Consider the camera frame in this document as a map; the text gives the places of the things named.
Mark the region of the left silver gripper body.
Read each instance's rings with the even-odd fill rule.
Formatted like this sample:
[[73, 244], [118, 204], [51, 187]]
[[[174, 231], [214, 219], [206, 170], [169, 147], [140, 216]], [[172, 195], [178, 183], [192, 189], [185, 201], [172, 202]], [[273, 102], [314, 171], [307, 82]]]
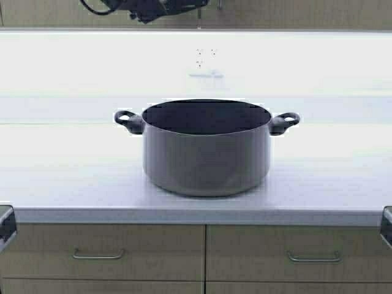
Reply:
[[1, 205], [1, 248], [3, 252], [17, 236], [17, 221], [12, 205]]

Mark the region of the right silver gripper body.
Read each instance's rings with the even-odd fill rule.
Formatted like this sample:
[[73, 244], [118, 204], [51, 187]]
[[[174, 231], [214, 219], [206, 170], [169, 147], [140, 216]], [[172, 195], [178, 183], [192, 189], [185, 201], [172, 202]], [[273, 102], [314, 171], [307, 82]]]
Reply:
[[382, 220], [380, 224], [380, 236], [384, 240], [384, 242], [391, 247], [391, 232], [392, 232], [392, 220], [391, 220], [391, 206], [386, 206], [383, 209]]

